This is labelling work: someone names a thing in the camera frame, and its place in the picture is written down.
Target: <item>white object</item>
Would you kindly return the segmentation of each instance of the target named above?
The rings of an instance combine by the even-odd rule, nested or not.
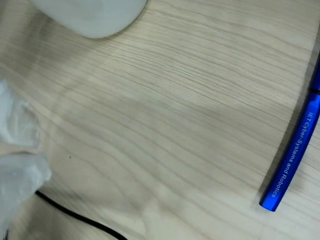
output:
[[[68,29],[87,38],[104,38],[131,24],[147,0],[30,0]]]
[[[40,144],[39,121],[28,106],[0,79],[0,143],[34,148]]]
[[[13,153],[0,156],[0,239],[5,237],[19,205],[51,177],[43,154]]]

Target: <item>light wood surface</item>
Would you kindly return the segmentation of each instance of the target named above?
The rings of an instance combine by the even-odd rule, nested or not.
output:
[[[41,122],[53,171],[42,191],[129,240],[318,240],[319,126],[278,210],[258,201],[319,22],[318,0],[150,0],[126,30],[92,40],[1,0],[0,71]],[[113,238],[37,197],[10,238],[89,239]]]

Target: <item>pen barrel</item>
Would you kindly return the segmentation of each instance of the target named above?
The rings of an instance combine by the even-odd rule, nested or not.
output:
[[[290,141],[282,155],[277,169],[266,188],[260,205],[275,211],[293,179],[307,149],[320,113],[320,95],[310,91]]]

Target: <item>white mug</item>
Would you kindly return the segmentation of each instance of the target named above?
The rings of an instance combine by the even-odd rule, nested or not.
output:
[[[87,38],[104,38],[131,24],[147,0],[29,0],[66,28]]]

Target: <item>wooden table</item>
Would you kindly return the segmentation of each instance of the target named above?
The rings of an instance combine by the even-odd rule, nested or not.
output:
[[[129,240],[318,240],[319,126],[278,210],[258,202],[301,109],[319,22],[318,0],[150,0],[93,40],[2,0],[1,74],[41,122],[53,171],[42,191]],[[89,239],[113,238],[35,196],[10,240]]]

